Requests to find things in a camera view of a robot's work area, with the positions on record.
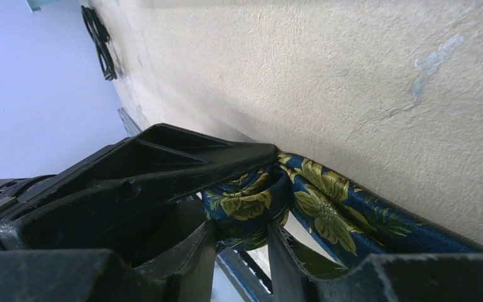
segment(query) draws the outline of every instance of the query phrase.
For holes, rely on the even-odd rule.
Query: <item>textured wall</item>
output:
[[[142,124],[275,143],[483,243],[483,1],[93,3]]]

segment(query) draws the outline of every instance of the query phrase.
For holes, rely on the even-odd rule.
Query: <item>black plastic bracket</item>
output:
[[[202,223],[132,269],[106,249],[0,252],[0,301],[210,301],[216,241]]]
[[[108,248],[136,262],[178,200],[275,158],[271,144],[154,125],[0,205],[0,250]]]
[[[280,225],[268,233],[276,301],[483,301],[483,254],[374,254],[344,271]]]

